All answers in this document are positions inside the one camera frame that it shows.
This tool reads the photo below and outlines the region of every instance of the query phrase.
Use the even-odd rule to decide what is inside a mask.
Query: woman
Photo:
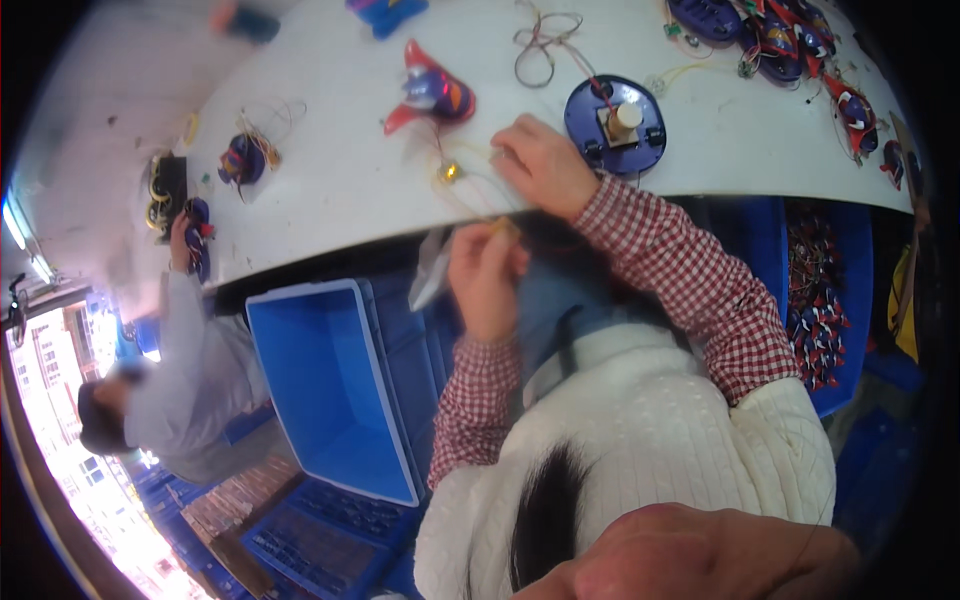
[[[530,260],[504,228],[461,229],[449,278],[467,334],[435,420],[420,592],[839,591],[857,555],[822,526],[832,455],[763,284],[682,210],[594,174],[534,117],[492,144],[499,174],[566,219],[623,280],[656,293],[703,355],[681,348],[657,310],[616,306],[589,252]],[[511,427],[521,378],[536,404]]]
[[[223,439],[230,420],[263,405],[270,393],[241,318],[210,320],[204,312],[200,282],[187,274],[188,225],[184,212],[171,228],[171,272],[160,326],[163,359],[150,372],[115,370],[83,384],[77,409],[84,427],[80,440],[90,452],[148,449],[181,479],[207,484],[268,454],[293,460],[293,453],[276,420],[236,444]]]

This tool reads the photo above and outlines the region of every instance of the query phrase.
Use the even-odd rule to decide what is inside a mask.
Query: gray sweatshirt
[[[266,378],[240,317],[206,316],[195,276],[171,273],[167,295],[168,317],[160,326],[162,360],[131,394],[124,420],[127,444],[151,450],[168,468],[214,454],[222,462],[230,448],[222,439],[225,426],[269,399]]]

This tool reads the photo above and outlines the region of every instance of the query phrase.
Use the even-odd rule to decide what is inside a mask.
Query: red checkered shirt
[[[704,344],[710,380],[730,406],[766,383],[799,376],[774,298],[682,208],[604,175],[573,226],[611,258],[615,273],[656,292],[671,321]],[[457,343],[434,420],[431,490],[458,467],[496,463],[509,431],[507,396],[519,383],[516,340]]]

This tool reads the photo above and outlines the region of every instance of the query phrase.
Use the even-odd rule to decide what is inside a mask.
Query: white table
[[[657,0],[540,0],[539,5],[544,12],[576,11],[585,17],[571,41],[600,73],[642,84],[648,75],[693,62],[664,37]],[[833,7],[827,7],[827,15],[842,38],[840,64],[851,60],[858,67],[847,74],[849,79],[859,83],[878,115],[889,110],[902,115],[879,69],[854,41],[850,23]],[[199,181],[208,173],[215,182],[208,196],[217,228],[208,285],[468,218],[469,213],[431,191],[429,175],[438,161],[424,141],[429,134],[424,124],[383,135],[380,119],[401,96],[403,47],[416,38],[424,51],[473,88],[476,114],[449,132],[444,145],[468,169],[492,175],[483,149],[493,133],[524,111],[564,131],[566,99],[584,79],[569,55],[557,49],[557,73],[550,86],[531,90],[515,80],[519,48],[512,37],[532,22],[529,9],[515,6],[514,0],[444,0],[380,42],[341,2],[307,0],[289,12],[276,39],[206,103],[188,149],[191,179]],[[643,187],[662,195],[782,195],[911,211],[906,186],[898,192],[878,169],[882,151],[862,168],[845,154],[825,89],[808,104],[817,82],[790,91],[759,75],[749,81],[738,78],[740,54],[736,45],[716,50],[711,68],[683,73],[659,99],[667,150],[642,177]],[[271,99],[278,104],[277,97],[294,111],[296,102],[304,101],[307,112],[278,143],[283,154],[279,169],[246,186],[249,204],[243,205],[236,190],[217,178],[218,157],[238,133],[240,107]],[[269,112],[251,108],[254,121],[265,114]],[[892,129],[880,133],[881,149],[892,136]],[[478,212],[521,206],[518,198],[508,201],[484,180],[477,185],[486,187],[482,194],[490,206],[484,206],[475,187],[457,185]]]

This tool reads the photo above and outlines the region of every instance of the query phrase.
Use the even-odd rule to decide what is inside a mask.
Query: pile of toy parts
[[[837,298],[843,289],[843,264],[830,225],[816,209],[787,205],[790,286],[786,333],[797,356],[801,378],[811,393],[839,385],[834,370],[844,364],[842,327],[850,322]]]

